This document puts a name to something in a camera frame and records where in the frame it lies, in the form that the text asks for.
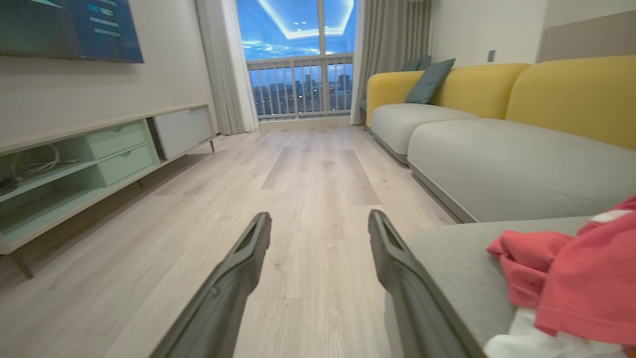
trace tv stand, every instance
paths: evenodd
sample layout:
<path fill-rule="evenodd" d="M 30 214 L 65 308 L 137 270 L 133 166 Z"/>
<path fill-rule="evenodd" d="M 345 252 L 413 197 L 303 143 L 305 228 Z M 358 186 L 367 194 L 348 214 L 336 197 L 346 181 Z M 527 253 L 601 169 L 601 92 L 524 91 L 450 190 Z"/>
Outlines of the tv stand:
<path fill-rule="evenodd" d="M 59 150 L 61 161 L 73 160 L 24 175 L 17 189 L 0 196 L 0 255 L 9 255 L 32 278 L 15 250 L 192 148 L 212 143 L 212 132 L 208 105 L 192 104 L 0 142 L 3 178 L 13 175 L 17 153 L 20 158 L 50 155 L 49 144 Z"/>

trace balcony railing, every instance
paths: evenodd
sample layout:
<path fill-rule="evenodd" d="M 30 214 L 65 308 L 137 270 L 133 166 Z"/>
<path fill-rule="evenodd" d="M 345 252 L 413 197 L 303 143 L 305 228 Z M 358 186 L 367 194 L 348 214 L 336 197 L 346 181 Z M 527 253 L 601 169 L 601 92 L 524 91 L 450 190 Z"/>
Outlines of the balcony railing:
<path fill-rule="evenodd" d="M 247 61 L 260 121 L 349 115 L 352 54 Z"/>

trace white wall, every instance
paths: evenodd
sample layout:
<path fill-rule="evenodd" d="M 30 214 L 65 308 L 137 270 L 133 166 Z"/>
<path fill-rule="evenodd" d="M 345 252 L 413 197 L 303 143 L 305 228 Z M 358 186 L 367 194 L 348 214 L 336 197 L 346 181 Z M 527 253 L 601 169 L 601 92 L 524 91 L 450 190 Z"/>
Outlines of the white wall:
<path fill-rule="evenodd" d="M 431 55 L 455 67 L 535 63 L 547 0 L 433 0 Z"/>
<path fill-rule="evenodd" d="M 544 27 L 636 10 L 636 0 L 549 0 Z"/>
<path fill-rule="evenodd" d="M 130 6 L 144 64 L 0 57 L 0 140 L 177 104 L 213 105 L 194 0 Z"/>

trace tv screen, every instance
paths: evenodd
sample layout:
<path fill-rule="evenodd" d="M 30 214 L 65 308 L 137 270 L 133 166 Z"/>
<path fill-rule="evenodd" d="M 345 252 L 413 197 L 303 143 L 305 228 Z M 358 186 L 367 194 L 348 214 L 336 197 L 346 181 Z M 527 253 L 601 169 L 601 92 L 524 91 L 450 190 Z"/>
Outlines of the tv screen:
<path fill-rule="evenodd" d="M 128 0 L 0 0 L 0 54 L 144 62 Z"/>

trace light wood laminate floor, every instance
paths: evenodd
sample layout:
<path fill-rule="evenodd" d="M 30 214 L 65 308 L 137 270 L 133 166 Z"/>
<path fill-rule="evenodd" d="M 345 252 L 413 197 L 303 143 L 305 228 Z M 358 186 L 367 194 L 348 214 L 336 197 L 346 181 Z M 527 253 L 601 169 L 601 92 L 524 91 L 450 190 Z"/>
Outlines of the light wood laminate floor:
<path fill-rule="evenodd" d="M 219 137 L 0 259 L 0 357 L 145 357 L 250 219 L 273 218 L 235 357 L 390 357 L 367 232 L 452 219 L 360 127 Z"/>

